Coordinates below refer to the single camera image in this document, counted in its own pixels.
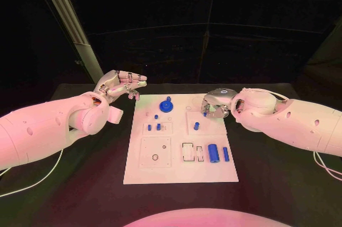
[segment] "table surface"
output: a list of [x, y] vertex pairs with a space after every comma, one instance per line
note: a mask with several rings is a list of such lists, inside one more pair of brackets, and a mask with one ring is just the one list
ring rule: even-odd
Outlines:
[[[76, 96], [95, 85], [62, 84], [51, 100]], [[262, 88], [298, 98], [290, 84], [147, 85], [141, 94], [206, 93]], [[248, 131], [225, 118], [238, 182], [122, 185], [134, 101], [122, 95], [112, 106], [124, 111], [93, 136], [64, 149], [59, 165], [31, 189], [0, 199], [1, 226], [122, 226], [155, 213], [186, 208], [242, 211], [291, 226], [340, 226], [342, 183], [316, 165], [311, 152]], [[0, 180], [0, 193], [33, 184], [49, 172], [57, 154], [17, 166]], [[323, 155], [342, 169], [339, 157]]]

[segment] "white pegboard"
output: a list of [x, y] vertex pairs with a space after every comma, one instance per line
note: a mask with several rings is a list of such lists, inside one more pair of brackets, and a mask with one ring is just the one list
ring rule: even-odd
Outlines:
[[[199, 112], [203, 95], [139, 96], [131, 125], [124, 184], [238, 181], [223, 120], [204, 118]], [[163, 113], [158, 104], [167, 96], [173, 110]], [[193, 130], [194, 122], [199, 122], [197, 131]], [[157, 123], [161, 124], [160, 131], [155, 129]], [[183, 143], [193, 144], [194, 161], [183, 161]], [[207, 154], [207, 145], [212, 143], [217, 145], [220, 159], [215, 164]], [[197, 161], [197, 146], [202, 147], [203, 162]], [[228, 148], [229, 162], [225, 162], [223, 147]]]

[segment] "robotic hand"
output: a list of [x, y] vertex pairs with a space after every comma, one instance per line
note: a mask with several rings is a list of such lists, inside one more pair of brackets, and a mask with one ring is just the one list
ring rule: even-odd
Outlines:
[[67, 99], [24, 107], [0, 118], [0, 170], [30, 163], [54, 154], [105, 122], [116, 124], [122, 111], [109, 103], [124, 93], [138, 100], [135, 88], [145, 86], [145, 76], [111, 70], [92, 92]]
[[261, 89], [242, 89], [239, 93], [215, 89], [203, 97], [200, 111], [209, 118], [223, 118], [229, 110], [249, 131], [262, 132], [297, 148], [342, 157], [342, 112], [337, 110]]

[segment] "small blue block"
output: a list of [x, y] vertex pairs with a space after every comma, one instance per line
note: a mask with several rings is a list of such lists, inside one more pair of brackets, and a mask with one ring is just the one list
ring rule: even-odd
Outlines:
[[194, 123], [193, 129], [197, 130], [197, 128], [199, 128], [199, 122]]
[[223, 147], [225, 161], [229, 162], [228, 149]]

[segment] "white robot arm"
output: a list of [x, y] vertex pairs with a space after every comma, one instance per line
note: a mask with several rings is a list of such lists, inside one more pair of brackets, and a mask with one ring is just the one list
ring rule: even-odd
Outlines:
[[310, 151], [342, 157], [342, 112], [311, 102], [288, 99], [261, 89], [210, 91], [202, 102], [207, 117], [226, 117], [228, 111], [251, 131]]
[[0, 170], [30, 163], [54, 154], [86, 135], [93, 135], [105, 122], [116, 124], [122, 111], [109, 103], [124, 93], [138, 100], [134, 90], [147, 78], [111, 70], [92, 92], [67, 99], [24, 107], [0, 118]]

